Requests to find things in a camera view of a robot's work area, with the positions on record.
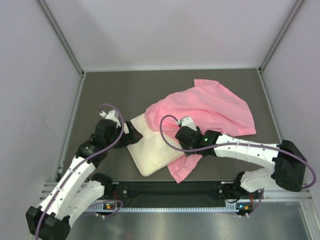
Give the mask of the cream white pillow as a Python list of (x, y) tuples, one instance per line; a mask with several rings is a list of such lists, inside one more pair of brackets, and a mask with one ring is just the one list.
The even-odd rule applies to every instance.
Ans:
[(127, 149), (143, 177), (152, 175), (184, 154), (182, 151), (169, 147), (163, 141), (160, 132), (151, 130), (144, 114), (133, 118), (131, 123), (143, 135), (143, 138), (129, 145)]

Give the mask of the pink pillowcase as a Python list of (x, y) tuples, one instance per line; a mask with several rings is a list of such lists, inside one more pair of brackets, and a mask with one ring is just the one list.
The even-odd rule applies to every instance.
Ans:
[(179, 120), (191, 117), (202, 132), (213, 130), (234, 137), (256, 134), (248, 104), (215, 80), (195, 79), (194, 87), (172, 93), (146, 109), (148, 127), (174, 139), (178, 126), (168, 115)]

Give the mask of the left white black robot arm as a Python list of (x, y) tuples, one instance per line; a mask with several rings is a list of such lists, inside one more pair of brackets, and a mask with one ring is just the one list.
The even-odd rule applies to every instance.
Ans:
[(110, 149), (125, 148), (142, 138), (131, 121), (101, 119), (90, 138), (78, 147), (69, 169), (51, 193), (27, 210), (27, 225), (35, 239), (65, 240), (74, 222), (96, 200), (115, 199), (112, 178), (94, 171)]

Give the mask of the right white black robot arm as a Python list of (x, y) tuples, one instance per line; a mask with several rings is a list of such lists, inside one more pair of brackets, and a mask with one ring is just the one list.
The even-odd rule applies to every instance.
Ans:
[(260, 189), (280, 187), (290, 192), (300, 192), (306, 172), (306, 158), (289, 141), (280, 144), (263, 144), (238, 139), (221, 132), (188, 126), (181, 127), (175, 135), (188, 154), (232, 158), (260, 166), (254, 171), (243, 171), (233, 181), (233, 192), (239, 198)]

